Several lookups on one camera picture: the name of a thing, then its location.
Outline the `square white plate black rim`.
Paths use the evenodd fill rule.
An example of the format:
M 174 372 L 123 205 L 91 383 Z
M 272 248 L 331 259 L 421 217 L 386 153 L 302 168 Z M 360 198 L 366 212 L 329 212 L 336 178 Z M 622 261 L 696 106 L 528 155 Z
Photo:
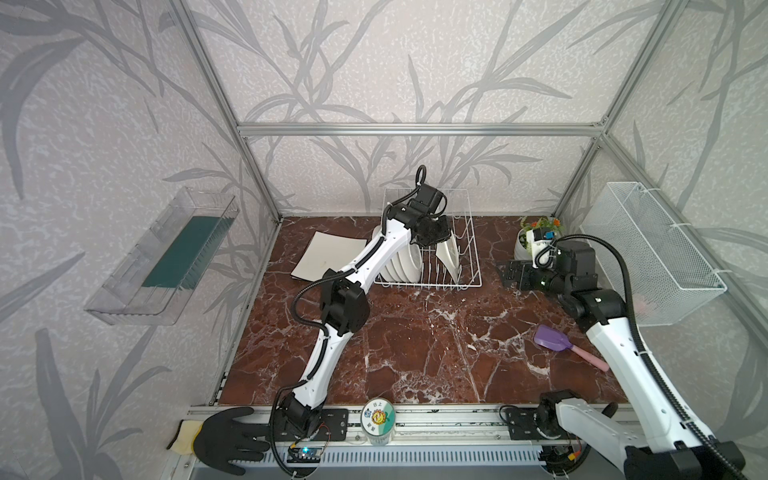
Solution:
M 339 271 L 349 264 L 365 246 L 364 239 L 315 232 L 291 276 L 309 282 L 317 281 L 328 269 Z

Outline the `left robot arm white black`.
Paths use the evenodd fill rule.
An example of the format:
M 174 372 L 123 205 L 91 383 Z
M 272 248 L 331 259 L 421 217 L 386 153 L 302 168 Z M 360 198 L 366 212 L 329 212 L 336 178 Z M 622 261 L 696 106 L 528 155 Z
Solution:
M 272 438 L 284 429 L 290 438 L 303 440 L 319 429 L 331 377 L 347 343 L 370 316 L 367 294 L 381 270 L 409 247 L 431 247 L 451 237 L 446 196 L 426 178 L 427 167 L 421 165 L 414 188 L 385 206 L 373 240 L 341 270 L 327 270 L 294 298 L 293 320 L 317 329 L 318 337 L 299 381 L 275 395 Z

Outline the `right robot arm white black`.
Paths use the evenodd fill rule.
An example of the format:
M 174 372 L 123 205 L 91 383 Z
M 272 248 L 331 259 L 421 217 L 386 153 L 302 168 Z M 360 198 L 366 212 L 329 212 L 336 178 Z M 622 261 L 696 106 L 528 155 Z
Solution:
M 609 372 L 632 406 L 639 429 L 614 420 L 617 404 L 592 407 L 570 389 L 545 392 L 530 419 L 512 405 L 499 409 L 509 432 L 533 428 L 548 440 L 573 440 L 566 453 L 541 458 L 555 477 L 577 469 L 590 452 L 600 454 L 627 479 L 742 479 L 746 460 L 732 441 L 720 441 L 685 403 L 640 332 L 631 277 L 621 253 L 587 234 L 545 241 L 530 260 L 512 260 L 503 282 L 555 298 L 598 350 L 573 351 Z

